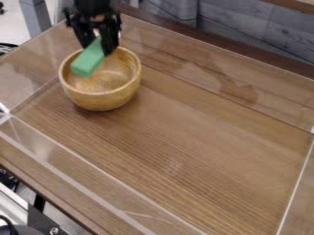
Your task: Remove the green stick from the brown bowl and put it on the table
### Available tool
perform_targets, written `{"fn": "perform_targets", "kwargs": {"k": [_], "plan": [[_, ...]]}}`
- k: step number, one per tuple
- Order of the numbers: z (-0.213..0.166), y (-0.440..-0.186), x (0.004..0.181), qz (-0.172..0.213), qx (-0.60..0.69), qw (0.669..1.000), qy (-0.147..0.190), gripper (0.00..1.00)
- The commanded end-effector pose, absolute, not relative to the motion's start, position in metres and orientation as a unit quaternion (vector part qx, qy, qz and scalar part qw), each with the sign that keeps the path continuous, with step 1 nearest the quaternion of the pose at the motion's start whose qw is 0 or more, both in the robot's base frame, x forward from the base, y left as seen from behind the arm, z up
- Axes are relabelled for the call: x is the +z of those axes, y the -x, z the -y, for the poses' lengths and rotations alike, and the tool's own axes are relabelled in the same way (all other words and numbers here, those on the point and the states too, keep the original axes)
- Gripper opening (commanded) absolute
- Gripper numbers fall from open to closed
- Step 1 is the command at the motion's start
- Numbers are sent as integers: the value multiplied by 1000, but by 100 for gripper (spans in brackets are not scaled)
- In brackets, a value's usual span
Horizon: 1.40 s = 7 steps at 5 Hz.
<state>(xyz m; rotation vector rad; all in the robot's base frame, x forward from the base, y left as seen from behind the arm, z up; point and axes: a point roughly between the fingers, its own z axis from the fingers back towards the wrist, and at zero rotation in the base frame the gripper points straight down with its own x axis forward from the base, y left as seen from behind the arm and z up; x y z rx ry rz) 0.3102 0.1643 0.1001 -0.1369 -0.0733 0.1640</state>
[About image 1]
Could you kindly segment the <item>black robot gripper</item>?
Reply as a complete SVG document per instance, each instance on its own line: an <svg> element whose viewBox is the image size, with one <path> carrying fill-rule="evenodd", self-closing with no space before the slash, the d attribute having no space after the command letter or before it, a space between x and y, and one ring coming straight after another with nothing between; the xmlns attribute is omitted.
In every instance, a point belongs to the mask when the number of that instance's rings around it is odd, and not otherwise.
<svg viewBox="0 0 314 235"><path fill-rule="evenodd" d="M66 25L71 27L82 48L93 42L93 30L98 29L104 55L109 55L118 46L121 18L117 5L118 0L69 0L63 7Z"/></svg>

